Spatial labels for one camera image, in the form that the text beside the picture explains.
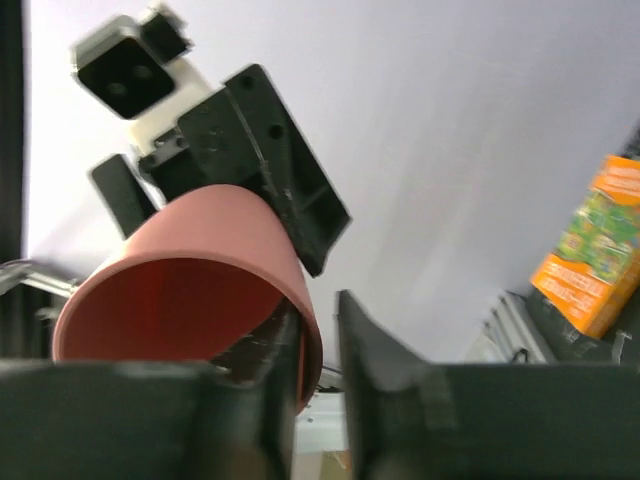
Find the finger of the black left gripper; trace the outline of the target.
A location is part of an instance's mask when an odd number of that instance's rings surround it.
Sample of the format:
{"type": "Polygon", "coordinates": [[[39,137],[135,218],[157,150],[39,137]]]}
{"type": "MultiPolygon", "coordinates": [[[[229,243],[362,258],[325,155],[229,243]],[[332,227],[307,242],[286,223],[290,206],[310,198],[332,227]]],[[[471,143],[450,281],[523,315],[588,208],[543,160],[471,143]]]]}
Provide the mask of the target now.
{"type": "Polygon", "coordinates": [[[157,212],[123,155],[102,161],[90,178],[125,239],[157,212]]]}
{"type": "Polygon", "coordinates": [[[321,275],[351,217],[266,69],[251,64],[228,78],[177,127],[205,180],[264,199],[307,272],[321,275]]]}

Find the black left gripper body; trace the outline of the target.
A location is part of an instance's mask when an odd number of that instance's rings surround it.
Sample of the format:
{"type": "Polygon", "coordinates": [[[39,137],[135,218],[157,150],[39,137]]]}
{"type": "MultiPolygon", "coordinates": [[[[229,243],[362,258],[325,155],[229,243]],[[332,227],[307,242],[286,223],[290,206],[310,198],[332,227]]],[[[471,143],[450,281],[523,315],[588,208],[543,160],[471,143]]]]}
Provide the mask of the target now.
{"type": "Polygon", "coordinates": [[[137,160],[137,167],[142,178],[155,186],[167,203],[207,185],[204,172],[181,134],[166,134],[154,146],[151,153],[137,160]]]}

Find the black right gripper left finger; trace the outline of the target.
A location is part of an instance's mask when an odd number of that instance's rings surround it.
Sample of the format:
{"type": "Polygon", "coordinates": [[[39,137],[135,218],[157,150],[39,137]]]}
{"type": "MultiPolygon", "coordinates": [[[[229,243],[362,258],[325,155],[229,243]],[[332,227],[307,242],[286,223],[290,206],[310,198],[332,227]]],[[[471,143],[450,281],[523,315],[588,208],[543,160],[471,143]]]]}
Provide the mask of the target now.
{"type": "Polygon", "coordinates": [[[211,362],[7,360],[5,479],[287,479],[301,318],[282,302],[211,362]]]}

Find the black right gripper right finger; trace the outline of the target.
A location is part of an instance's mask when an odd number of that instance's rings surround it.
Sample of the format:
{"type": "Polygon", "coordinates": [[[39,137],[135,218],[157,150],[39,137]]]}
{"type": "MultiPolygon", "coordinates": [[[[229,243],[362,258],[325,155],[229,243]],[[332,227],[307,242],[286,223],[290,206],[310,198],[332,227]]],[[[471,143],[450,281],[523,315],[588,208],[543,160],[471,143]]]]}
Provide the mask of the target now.
{"type": "Polygon", "coordinates": [[[337,295],[357,479],[635,479],[639,370],[435,364],[337,295]]]}

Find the pink plastic cup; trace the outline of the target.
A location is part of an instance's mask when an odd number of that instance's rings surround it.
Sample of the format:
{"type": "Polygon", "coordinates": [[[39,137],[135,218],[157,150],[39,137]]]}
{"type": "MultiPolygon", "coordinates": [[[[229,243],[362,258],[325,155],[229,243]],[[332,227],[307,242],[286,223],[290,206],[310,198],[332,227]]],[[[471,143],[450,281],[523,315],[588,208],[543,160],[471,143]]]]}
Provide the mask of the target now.
{"type": "Polygon", "coordinates": [[[282,301],[301,316],[299,405],[314,394],[323,347],[289,237],[257,194],[211,185],[150,217],[72,294],[52,356],[69,360],[210,360],[282,301]]]}

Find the orange children's book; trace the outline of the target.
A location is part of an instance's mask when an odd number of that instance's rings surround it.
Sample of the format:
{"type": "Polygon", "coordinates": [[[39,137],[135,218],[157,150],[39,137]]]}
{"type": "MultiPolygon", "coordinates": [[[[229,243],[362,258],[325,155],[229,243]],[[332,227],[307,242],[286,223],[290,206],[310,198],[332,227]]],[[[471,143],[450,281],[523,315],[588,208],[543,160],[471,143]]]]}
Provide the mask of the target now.
{"type": "Polygon", "coordinates": [[[580,333],[601,338],[639,286],[639,162],[607,156],[531,276],[580,333]]]}

